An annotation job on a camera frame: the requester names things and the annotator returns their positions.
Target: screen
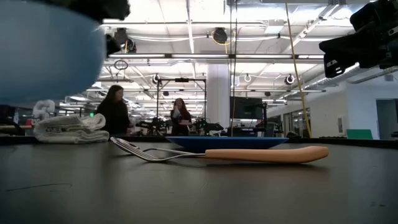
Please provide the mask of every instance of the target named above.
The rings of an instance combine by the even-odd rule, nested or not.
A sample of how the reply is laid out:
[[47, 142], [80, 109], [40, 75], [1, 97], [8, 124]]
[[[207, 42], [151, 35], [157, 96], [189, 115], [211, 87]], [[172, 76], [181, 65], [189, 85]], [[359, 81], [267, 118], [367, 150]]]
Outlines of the screen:
[[231, 96], [229, 116], [230, 118], [233, 117], [238, 119], [262, 119], [261, 105], [262, 99], [260, 98], [235, 97], [234, 109], [234, 99]]

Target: person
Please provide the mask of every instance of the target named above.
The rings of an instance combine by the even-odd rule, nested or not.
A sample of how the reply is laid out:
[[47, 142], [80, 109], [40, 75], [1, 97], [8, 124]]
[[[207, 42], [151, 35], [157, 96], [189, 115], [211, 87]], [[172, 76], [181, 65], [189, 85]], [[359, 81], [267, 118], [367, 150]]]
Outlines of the person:
[[173, 123], [172, 135], [187, 136], [189, 134], [188, 126], [192, 124], [192, 119], [191, 114], [188, 112], [181, 98], [174, 101], [174, 109], [171, 111], [170, 117]]
[[111, 86], [96, 113], [105, 117], [106, 124], [102, 130], [109, 132], [110, 135], [129, 133], [130, 120], [127, 106], [123, 102], [123, 87], [119, 85]]

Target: wooden handle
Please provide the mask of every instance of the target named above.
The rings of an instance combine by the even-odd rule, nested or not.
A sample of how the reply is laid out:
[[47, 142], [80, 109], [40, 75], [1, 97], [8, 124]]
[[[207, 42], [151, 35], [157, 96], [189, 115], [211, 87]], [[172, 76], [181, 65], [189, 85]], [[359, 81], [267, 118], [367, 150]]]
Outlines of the wooden handle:
[[309, 146], [301, 149], [209, 149], [205, 158], [254, 162], [304, 163], [322, 159], [329, 149]]

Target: black camera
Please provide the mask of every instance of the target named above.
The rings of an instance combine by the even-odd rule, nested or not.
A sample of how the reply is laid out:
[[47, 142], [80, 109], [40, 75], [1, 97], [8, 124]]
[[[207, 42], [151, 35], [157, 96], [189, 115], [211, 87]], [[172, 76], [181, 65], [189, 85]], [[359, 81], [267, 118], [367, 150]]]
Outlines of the black camera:
[[355, 33], [319, 43], [324, 51], [325, 76], [337, 77], [355, 63], [381, 69], [398, 65], [398, 2], [366, 4], [349, 19]]

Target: white column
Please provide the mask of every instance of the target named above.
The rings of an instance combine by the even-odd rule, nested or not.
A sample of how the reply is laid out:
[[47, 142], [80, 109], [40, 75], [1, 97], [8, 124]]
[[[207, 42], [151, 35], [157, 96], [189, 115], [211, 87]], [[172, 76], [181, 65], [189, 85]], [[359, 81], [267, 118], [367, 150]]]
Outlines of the white column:
[[206, 117], [212, 123], [219, 123], [224, 128], [230, 126], [230, 80], [228, 64], [209, 64], [207, 66]]

